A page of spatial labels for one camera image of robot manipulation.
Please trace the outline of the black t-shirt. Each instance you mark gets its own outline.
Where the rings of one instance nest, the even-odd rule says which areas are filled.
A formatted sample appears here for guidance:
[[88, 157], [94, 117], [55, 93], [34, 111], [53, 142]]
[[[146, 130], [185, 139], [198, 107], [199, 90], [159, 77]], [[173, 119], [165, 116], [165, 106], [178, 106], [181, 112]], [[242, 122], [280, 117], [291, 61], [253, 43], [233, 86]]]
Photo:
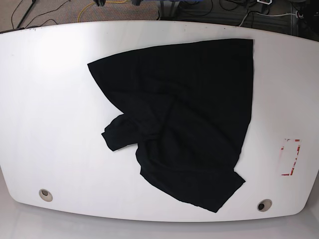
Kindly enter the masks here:
[[244, 184], [235, 172], [253, 100], [253, 40], [154, 46], [88, 64], [121, 114], [102, 133], [116, 151], [136, 144], [154, 187], [217, 212]]

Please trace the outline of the red tape rectangle marking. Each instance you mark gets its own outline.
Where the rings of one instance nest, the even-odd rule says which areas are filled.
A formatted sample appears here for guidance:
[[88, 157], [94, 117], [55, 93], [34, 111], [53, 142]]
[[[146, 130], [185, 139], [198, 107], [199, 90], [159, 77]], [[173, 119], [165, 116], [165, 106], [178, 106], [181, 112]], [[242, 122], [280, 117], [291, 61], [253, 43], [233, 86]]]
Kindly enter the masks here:
[[292, 176], [300, 152], [300, 147], [300, 139], [284, 139], [278, 166], [278, 171], [281, 176]]

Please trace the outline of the black tripod leg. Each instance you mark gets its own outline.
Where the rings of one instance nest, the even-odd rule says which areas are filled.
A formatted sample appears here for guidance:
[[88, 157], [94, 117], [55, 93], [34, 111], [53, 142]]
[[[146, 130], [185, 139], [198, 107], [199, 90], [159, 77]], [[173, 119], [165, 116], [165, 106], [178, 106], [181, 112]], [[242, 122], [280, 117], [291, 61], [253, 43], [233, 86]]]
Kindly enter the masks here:
[[28, 17], [30, 11], [32, 10], [32, 8], [34, 7], [34, 5], [36, 4], [37, 0], [32, 0], [30, 6], [28, 7], [28, 9], [26, 10], [26, 12], [24, 13], [23, 17], [21, 18], [21, 20], [19, 21], [17, 28], [20, 28], [22, 26], [22, 24], [24, 23], [24, 21], [26, 20], [26, 18]]

